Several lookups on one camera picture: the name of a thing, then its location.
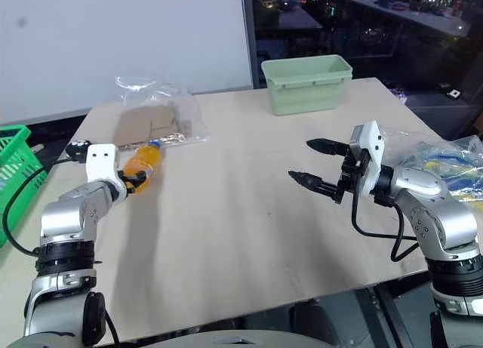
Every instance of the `light green plastic bin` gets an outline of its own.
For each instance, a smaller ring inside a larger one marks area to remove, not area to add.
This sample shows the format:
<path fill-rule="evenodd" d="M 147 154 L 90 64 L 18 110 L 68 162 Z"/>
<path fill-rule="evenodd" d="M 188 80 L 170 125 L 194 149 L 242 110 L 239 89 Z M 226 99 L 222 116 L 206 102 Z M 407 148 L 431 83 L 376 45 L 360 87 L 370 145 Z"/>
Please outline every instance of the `light green plastic bin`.
<path fill-rule="evenodd" d="M 352 67 L 339 55 L 262 62 L 275 115 L 333 109 L 340 102 Z"/>

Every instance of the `whiteboard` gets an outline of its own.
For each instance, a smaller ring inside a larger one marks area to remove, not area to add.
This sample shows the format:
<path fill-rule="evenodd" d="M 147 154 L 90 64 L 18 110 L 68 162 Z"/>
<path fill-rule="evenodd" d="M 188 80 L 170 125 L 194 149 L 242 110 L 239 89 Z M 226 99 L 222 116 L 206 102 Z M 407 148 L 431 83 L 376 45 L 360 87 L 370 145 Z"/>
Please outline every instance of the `whiteboard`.
<path fill-rule="evenodd" d="M 0 0 L 0 124 L 79 115 L 116 76 L 252 88 L 242 0 Z"/>

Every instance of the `plastic bag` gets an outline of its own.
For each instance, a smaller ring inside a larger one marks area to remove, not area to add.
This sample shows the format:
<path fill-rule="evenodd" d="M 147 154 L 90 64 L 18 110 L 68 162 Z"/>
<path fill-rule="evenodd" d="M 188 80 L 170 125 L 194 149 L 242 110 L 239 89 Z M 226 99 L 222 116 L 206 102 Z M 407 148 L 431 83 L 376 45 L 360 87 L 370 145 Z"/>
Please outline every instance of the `plastic bag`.
<path fill-rule="evenodd" d="M 386 144 L 383 164 L 433 171 L 453 197 L 483 209 L 483 143 L 478 137 L 447 141 L 390 128 L 381 128 L 381 134 Z"/>
<path fill-rule="evenodd" d="M 163 147 L 209 139 L 198 102 L 184 87 L 145 78 L 115 78 L 123 114 L 114 143 L 132 149 L 149 141 Z"/>

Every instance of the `plastic bottle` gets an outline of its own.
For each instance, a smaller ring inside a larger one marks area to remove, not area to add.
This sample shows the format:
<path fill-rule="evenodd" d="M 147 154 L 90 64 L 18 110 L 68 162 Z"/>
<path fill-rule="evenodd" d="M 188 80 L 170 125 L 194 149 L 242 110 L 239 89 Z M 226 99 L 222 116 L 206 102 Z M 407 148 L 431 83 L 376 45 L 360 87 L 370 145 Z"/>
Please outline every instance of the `plastic bottle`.
<path fill-rule="evenodd" d="M 153 176 L 162 159 L 161 144 L 149 142 L 145 146 L 140 146 L 134 157 L 128 160 L 122 169 L 126 177 L 136 176 L 139 171 L 146 172 L 146 180 L 136 188 L 136 193 L 145 189 Z"/>

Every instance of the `green plastic basket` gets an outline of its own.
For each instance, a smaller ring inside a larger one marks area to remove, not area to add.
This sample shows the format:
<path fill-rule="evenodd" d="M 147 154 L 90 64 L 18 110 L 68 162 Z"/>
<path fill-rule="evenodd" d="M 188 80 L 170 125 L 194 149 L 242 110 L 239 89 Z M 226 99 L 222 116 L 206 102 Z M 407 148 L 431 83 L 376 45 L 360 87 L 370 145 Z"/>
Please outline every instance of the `green plastic basket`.
<path fill-rule="evenodd" d="M 23 181 L 42 166 L 27 146 L 29 135 L 30 130 L 25 125 L 0 127 L 0 247 L 7 241 L 2 226 L 5 206 Z M 8 213 L 10 231 L 17 227 L 46 177 L 47 173 L 40 173 L 17 197 Z"/>
<path fill-rule="evenodd" d="M 262 62 L 275 115 L 333 109 L 352 79 L 352 67 L 339 55 Z"/>

